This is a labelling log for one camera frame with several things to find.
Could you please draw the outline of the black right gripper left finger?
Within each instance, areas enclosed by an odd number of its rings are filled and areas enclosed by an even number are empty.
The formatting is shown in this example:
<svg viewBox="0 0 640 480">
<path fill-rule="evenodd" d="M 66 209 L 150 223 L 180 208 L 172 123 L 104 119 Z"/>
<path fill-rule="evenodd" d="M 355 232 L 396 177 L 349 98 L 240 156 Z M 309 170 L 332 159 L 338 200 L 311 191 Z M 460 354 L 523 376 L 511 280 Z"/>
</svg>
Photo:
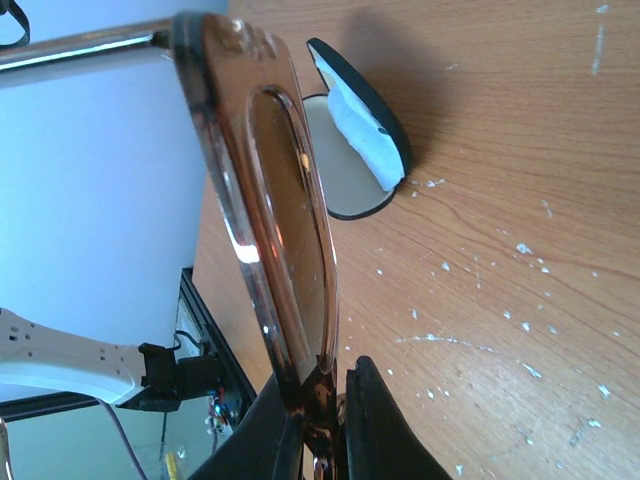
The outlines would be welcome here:
<svg viewBox="0 0 640 480">
<path fill-rule="evenodd" d="M 210 479 L 301 479 L 303 422 L 286 411 L 270 377 L 234 433 L 191 476 Z"/>
</svg>

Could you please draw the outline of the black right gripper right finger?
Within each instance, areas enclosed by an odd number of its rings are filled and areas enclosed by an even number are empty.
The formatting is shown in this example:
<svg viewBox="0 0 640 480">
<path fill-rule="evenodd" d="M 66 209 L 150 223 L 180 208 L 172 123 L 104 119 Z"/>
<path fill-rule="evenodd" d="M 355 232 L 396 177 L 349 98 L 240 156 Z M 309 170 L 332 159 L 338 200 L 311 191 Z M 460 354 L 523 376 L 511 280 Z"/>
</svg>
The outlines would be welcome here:
<svg viewBox="0 0 640 480">
<path fill-rule="evenodd" d="M 414 434 L 368 356 L 347 372 L 345 435 L 351 479 L 450 477 Z"/>
</svg>

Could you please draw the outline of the black glasses case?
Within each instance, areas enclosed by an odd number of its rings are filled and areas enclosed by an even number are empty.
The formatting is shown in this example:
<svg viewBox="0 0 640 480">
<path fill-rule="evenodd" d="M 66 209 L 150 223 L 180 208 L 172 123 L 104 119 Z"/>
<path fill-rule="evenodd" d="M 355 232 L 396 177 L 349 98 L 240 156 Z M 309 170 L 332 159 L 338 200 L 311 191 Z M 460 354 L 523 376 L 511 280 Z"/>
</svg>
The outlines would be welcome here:
<svg viewBox="0 0 640 480">
<path fill-rule="evenodd" d="M 405 169 L 404 178 L 395 189 L 383 191 L 362 157 L 335 126 L 328 109 L 328 89 L 323 80 L 322 82 L 326 92 L 307 96 L 303 99 L 303 105 L 323 186 L 326 209 L 331 217 L 339 220 L 365 218 L 389 204 L 398 186 L 410 173 L 413 165 L 411 145 L 395 113 L 366 80 L 384 103 L 382 108 L 374 111 L 374 115 L 390 129 Z"/>
</svg>

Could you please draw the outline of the brown sunglasses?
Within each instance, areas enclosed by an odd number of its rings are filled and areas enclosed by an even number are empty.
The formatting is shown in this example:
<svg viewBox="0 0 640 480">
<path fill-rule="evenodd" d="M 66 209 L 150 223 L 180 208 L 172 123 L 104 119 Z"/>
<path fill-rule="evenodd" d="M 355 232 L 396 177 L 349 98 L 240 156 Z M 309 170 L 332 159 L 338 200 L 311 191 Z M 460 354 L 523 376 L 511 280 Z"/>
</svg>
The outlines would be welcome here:
<svg viewBox="0 0 640 480">
<path fill-rule="evenodd" d="M 285 43 L 241 20 L 183 12 L 4 47 L 1 84 L 36 83 L 148 52 L 173 60 L 286 410 L 272 475 L 293 472 L 309 450 L 316 478 L 345 479 L 336 255 Z"/>
</svg>

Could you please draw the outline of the light blue cleaning cloth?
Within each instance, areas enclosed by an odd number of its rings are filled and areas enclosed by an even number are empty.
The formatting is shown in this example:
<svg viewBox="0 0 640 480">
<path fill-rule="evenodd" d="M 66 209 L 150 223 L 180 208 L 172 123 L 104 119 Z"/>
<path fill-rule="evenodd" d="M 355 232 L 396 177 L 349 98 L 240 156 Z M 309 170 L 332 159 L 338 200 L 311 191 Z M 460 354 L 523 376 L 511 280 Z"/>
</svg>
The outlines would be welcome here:
<svg viewBox="0 0 640 480">
<path fill-rule="evenodd" d="M 390 129 L 374 115 L 384 103 L 362 75 L 328 44 L 313 38 L 307 47 L 328 89 L 328 109 L 335 126 L 362 157 L 382 190 L 395 189 L 405 169 Z"/>
</svg>

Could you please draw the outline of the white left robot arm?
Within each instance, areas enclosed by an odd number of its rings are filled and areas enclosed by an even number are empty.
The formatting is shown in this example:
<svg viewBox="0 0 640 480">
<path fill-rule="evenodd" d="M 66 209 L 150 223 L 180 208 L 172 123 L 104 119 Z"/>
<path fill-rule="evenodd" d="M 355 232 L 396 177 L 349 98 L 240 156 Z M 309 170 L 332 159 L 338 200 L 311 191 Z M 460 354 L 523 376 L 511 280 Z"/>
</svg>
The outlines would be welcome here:
<svg viewBox="0 0 640 480">
<path fill-rule="evenodd" d="M 94 397 L 118 408 L 173 412 L 223 385 L 219 358 L 105 343 L 1 311 L 1 382 Z"/>
</svg>

